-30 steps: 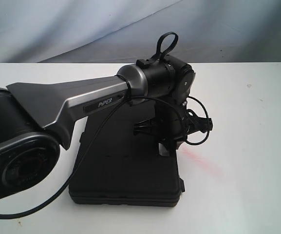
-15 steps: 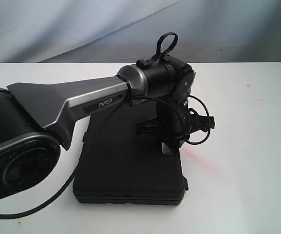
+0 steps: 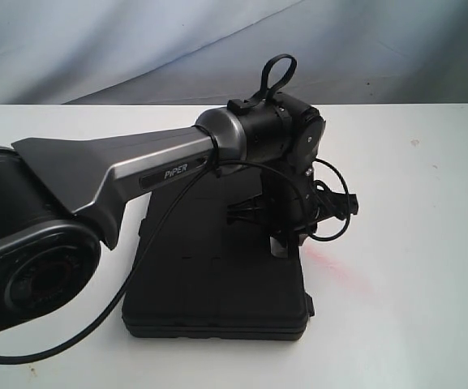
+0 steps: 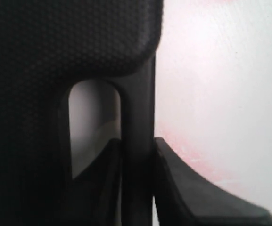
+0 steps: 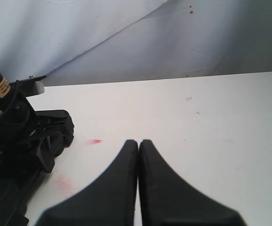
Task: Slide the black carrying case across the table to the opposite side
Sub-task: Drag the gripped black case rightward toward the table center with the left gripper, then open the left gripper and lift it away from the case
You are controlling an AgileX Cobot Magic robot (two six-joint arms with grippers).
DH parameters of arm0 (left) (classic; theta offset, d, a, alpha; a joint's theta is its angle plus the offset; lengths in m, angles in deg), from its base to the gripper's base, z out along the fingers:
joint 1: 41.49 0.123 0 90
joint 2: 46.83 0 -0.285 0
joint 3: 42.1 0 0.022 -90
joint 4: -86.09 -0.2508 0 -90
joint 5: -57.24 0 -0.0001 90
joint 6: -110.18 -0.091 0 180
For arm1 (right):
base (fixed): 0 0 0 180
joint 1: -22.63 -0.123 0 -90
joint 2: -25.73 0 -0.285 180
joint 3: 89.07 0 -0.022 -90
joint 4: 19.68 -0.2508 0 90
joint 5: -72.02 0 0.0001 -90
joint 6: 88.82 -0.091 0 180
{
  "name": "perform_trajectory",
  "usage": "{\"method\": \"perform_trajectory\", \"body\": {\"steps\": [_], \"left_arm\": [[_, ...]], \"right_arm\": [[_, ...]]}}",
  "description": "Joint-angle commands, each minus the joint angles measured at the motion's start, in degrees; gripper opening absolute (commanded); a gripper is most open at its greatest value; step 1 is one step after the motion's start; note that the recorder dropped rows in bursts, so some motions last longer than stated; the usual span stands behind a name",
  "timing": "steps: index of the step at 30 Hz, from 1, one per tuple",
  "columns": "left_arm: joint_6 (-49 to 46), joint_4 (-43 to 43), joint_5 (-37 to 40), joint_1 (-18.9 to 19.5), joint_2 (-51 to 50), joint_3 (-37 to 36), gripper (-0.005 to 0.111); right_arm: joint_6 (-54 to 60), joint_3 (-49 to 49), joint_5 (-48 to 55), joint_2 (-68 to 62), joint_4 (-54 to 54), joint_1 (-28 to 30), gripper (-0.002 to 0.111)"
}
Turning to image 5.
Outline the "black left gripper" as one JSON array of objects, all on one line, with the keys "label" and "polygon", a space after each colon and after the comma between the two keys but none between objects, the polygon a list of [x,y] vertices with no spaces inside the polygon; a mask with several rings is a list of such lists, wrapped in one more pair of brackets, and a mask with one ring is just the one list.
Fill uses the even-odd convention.
[{"label": "black left gripper", "polygon": [[0,160],[51,173],[65,148],[65,111],[36,111],[22,93],[0,97]]}]

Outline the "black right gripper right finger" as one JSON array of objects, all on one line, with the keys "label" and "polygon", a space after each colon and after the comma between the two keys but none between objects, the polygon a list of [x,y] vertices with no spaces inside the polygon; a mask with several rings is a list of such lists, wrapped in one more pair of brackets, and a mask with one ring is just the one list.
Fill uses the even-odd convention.
[{"label": "black right gripper right finger", "polygon": [[235,210],[182,179],[151,140],[139,148],[139,193],[144,226],[244,226]]}]

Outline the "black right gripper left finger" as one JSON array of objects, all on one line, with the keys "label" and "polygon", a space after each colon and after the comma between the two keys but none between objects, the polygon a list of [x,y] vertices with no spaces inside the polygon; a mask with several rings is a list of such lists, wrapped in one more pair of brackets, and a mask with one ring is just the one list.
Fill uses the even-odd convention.
[{"label": "black right gripper left finger", "polygon": [[85,189],[45,210],[38,226],[132,226],[138,180],[138,144],[126,140],[105,171]]}]

